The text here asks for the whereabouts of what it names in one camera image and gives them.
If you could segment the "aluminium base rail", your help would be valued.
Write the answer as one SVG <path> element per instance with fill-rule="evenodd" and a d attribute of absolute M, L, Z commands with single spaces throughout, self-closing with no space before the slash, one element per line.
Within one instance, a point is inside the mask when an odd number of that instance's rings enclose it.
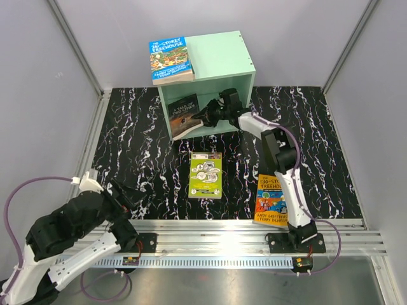
<path fill-rule="evenodd" d="M 158 235 L 154 254 L 121 252 L 97 261 L 94 268 L 291 269 L 297 257 L 385 256 L 379 232 L 367 230 L 360 219 L 334 220 L 333 229 L 317 226 L 325 254 L 271 254 L 267 233 L 287 233 L 250 220 L 133 220 L 138 233 Z"/>

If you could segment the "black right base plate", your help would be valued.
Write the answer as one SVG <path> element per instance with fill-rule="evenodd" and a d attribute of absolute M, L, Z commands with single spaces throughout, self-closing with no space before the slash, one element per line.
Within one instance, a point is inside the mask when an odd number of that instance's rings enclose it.
<path fill-rule="evenodd" d="M 290 241 L 287 233 L 267 233 L 265 241 L 269 246 L 271 254 L 325 254 L 326 246 L 323 235 L 318 233 L 310 241 L 294 246 Z"/>

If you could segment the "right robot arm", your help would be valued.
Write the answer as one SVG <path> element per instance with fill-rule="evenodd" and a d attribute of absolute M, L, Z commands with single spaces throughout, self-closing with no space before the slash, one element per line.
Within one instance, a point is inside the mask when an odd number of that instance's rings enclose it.
<path fill-rule="evenodd" d="M 300 180 L 300 147 L 293 132 L 278 123 L 262 118 L 242 105 L 237 90 L 226 89 L 219 98 L 212 99 L 193 119 L 206 127 L 228 121 L 235 128 L 261 140 L 268 168 L 278 178 L 288 212 L 288 245 L 295 252 L 303 252 L 318 232 L 315 219 L 306 203 Z"/>

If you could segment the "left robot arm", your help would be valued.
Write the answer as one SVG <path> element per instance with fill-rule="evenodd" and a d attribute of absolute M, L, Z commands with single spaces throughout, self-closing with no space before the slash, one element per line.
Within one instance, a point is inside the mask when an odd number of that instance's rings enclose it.
<path fill-rule="evenodd" d="M 52 213 L 40 217 L 25 238 L 12 275 L 1 282 L 1 304 L 52 304 L 70 282 L 97 261 L 117 252 L 143 250 L 130 223 L 134 203 L 122 183 L 112 191 L 91 180 L 81 192 Z M 107 221 L 110 226 L 95 242 L 58 263 L 58 257 Z"/>

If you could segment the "mint green open box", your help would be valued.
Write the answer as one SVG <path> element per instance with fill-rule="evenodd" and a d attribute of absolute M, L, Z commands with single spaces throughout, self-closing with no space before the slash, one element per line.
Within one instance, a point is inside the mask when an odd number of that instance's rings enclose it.
<path fill-rule="evenodd" d="M 256 74 L 255 66 L 240 31 L 200 36 L 186 36 L 186 47 L 195 79 L 158 87 L 168 132 L 168 105 L 191 94 L 197 94 L 199 108 L 219 98 L 225 89 L 235 88 L 244 107 L 249 107 Z"/>

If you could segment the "orange 130-Storey Treehouse book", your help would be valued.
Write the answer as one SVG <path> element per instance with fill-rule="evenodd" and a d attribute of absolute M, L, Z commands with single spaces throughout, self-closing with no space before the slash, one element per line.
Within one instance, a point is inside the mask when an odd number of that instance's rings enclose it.
<path fill-rule="evenodd" d="M 276 176 L 259 174 L 254 223 L 287 229 L 287 205 Z"/>

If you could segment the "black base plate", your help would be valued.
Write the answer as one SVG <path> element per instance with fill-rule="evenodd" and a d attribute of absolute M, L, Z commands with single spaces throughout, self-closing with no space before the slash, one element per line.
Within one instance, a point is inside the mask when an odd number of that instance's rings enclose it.
<path fill-rule="evenodd" d="M 136 253 L 141 247 L 142 253 L 154 254 L 156 252 L 158 235 L 156 233 L 139 233 L 136 242 L 130 248 L 130 253 Z"/>
<path fill-rule="evenodd" d="M 265 241 L 269 246 L 271 254 L 325 254 L 326 246 L 323 235 L 318 233 L 310 241 L 294 246 L 290 241 L 287 233 L 267 233 Z"/>

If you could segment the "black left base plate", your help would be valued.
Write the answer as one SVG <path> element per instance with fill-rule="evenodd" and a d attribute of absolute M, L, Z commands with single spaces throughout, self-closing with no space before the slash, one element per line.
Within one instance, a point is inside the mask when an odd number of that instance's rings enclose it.
<path fill-rule="evenodd" d="M 154 254 L 156 252 L 158 235 L 156 233 L 139 233 L 136 242 L 130 248 L 130 253 L 136 253 L 141 247 L 142 253 Z"/>

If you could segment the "black marble pattern mat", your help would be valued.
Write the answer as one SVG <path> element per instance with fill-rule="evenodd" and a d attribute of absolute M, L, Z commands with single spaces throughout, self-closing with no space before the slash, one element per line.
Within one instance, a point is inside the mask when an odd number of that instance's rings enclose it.
<path fill-rule="evenodd" d="M 322 90 L 256 86 L 251 107 L 295 134 L 301 148 L 301 182 L 312 215 L 360 219 L 362 210 Z M 220 200 L 188 198 L 193 152 L 222 153 Z M 168 220 L 252 219 L 259 174 L 269 171 L 260 140 L 246 132 L 172 141 L 156 88 L 112 91 L 92 167 L 104 187 L 116 179 L 147 194 L 132 211 L 134 219 Z"/>

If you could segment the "dark Tale of Two Cities book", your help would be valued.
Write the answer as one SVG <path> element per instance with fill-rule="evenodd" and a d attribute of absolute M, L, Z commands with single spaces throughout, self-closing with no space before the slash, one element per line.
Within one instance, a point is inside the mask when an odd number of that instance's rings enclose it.
<path fill-rule="evenodd" d="M 189 132 L 204 125 L 202 120 L 192 119 L 194 115 L 200 112 L 196 93 L 169 104 L 168 112 L 173 140 L 179 140 Z"/>

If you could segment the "lime green book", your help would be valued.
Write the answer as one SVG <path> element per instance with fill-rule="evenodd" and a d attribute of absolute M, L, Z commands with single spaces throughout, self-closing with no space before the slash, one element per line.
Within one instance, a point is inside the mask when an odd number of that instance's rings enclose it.
<path fill-rule="evenodd" d="M 188 198 L 220 200 L 222 174 L 221 152 L 191 153 Z"/>

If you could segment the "blue 26-Storey Treehouse book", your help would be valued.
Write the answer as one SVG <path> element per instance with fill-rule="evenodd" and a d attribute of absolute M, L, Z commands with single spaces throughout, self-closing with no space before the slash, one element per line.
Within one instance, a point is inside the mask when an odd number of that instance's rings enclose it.
<path fill-rule="evenodd" d="M 150 41 L 149 55 L 155 86 L 193 81 L 184 36 Z"/>

